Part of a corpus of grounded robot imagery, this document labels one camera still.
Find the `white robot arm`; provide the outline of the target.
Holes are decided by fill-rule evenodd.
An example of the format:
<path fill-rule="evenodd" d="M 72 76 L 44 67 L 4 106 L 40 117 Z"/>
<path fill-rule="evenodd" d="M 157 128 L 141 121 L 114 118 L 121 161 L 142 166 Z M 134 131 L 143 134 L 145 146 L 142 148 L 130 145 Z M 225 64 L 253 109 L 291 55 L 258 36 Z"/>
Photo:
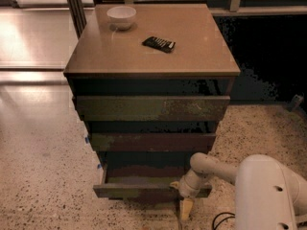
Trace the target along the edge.
<path fill-rule="evenodd" d="M 201 184 L 213 176 L 235 186 L 236 230 L 298 230 L 307 215 L 306 179 L 276 159 L 253 154 L 233 166 L 198 152 L 190 170 L 170 184 L 182 197 L 182 220 L 188 219 Z"/>

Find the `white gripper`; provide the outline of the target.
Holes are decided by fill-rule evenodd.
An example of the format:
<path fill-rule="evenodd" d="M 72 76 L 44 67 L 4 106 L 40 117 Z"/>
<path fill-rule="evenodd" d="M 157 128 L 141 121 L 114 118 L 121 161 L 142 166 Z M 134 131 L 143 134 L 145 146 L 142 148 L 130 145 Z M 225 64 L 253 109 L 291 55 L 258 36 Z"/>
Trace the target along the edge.
<path fill-rule="evenodd" d="M 179 218 L 188 220 L 194 206 L 194 200 L 201 191 L 203 177 L 200 173 L 189 170 L 180 181 L 170 183 L 170 188 L 177 189 L 184 199 L 179 204 Z"/>

